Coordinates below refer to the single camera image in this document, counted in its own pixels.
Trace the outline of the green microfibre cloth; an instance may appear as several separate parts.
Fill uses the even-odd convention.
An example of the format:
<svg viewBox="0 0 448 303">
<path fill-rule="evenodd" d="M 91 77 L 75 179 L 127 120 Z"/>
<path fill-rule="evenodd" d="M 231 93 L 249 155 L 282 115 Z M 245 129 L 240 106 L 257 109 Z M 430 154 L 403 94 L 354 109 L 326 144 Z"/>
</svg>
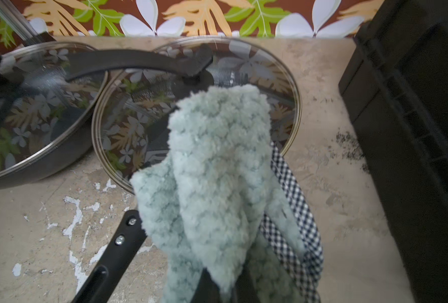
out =
<svg viewBox="0 0 448 303">
<path fill-rule="evenodd" d="M 321 237 L 274 146 L 257 87 L 211 87 L 177 104 L 167 156 L 130 180 L 142 227 L 168 258 L 162 302 L 191 302 L 204 272 L 230 302 L 248 273 L 261 302 L 319 302 Z"/>
</svg>

